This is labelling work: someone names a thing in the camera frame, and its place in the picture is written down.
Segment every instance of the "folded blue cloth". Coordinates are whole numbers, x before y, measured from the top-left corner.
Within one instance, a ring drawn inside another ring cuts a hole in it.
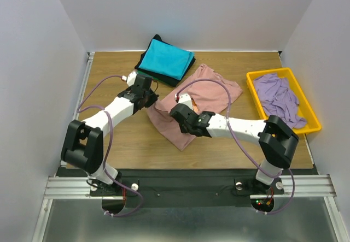
[[[140,68],[181,80],[194,53],[152,39]]]

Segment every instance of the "wooden table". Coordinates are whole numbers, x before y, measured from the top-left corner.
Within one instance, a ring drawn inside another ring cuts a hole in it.
[[[85,95],[104,77],[112,74],[128,75],[139,60],[141,52],[97,52],[94,56]],[[246,74],[250,71],[280,68],[276,52],[195,52],[196,62],[185,76],[190,76],[201,63],[205,63],[224,78],[236,81],[242,95],[231,107],[230,116],[242,119],[259,119],[252,96],[247,87]],[[126,88],[118,78],[106,80],[86,101],[84,106],[107,106]],[[159,83],[157,93],[163,99],[173,90]],[[83,120],[96,113],[90,109],[80,114]],[[114,129],[113,146],[108,163],[116,168],[254,168],[232,139],[196,138],[184,151],[179,151],[164,138],[149,121],[145,110],[118,124]],[[300,137],[292,168],[312,168],[304,137]],[[108,144],[104,139],[104,149]],[[264,158],[259,146],[243,143],[250,155],[261,162]]]

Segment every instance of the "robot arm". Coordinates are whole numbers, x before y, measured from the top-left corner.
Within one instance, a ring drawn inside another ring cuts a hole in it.
[[[103,169],[103,138],[110,129],[105,111],[111,116],[114,128],[143,107],[150,107],[158,98],[150,89],[151,77],[132,72],[127,78],[124,76],[123,80],[126,80],[129,87],[120,92],[104,111],[99,111],[84,121],[73,120],[68,125],[61,152],[63,161],[108,185],[111,185],[113,180],[106,175],[105,170],[115,179],[118,171],[107,163],[105,170]]]
[[[195,113],[192,99],[187,93],[180,95],[170,115],[179,123],[182,133],[197,137],[232,138],[226,117],[209,111]],[[278,116],[270,116],[267,120],[229,118],[229,121],[238,140],[261,146],[265,159],[260,168],[265,172],[275,176],[290,167],[299,137]],[[266,187],[273,182],[273,178],[260,169],[255,179]]]

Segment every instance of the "white wall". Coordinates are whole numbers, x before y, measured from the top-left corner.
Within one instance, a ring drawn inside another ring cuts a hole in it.
[[[0,0],[0,241],[31,241],[86,50],[59,0]]]
[[[330,173],[350,230],[350,0],[313,0],[282,53],[323,126],[308,136],[315,164]]]
[[[61,0],[89,51],[282,50],[311,0]]]

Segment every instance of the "metal frame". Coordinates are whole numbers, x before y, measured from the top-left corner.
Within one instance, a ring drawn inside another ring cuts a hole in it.
[[[86,84],[89,78],[92,62],[95,52],[88,53],[86,70],[81,84],[77,107],[84,97]],[[78,114],[75,111],[73,119],[77,119]],[[305,137],[307,148],[313,163],[310,148]],[[61,162],[61,166],[65,167],[66,162]],[[333,184],[329,175],[296,175],[295,178],[295,197],[324,197],[331,223],[333,225],[336,237],[339,242],[350,241],[346,232],[342,217],[335,204],[336,196]],[[275,197],[289,197],[292,189],[290,176],[281,176],[285,194],[275,195]],[[33,242],[43,241],[45,229],[49,221],[50,210],[54,199],[102,199],[102,197],[91,197],[90,186],[86,183],[87,177],[84,178],[49,178],[40,209],[39,218],[34,231]],[[263,198],[266,196],[253,195],[251,198]],[[105,199],[122,199],[122,197],[103,197]]]

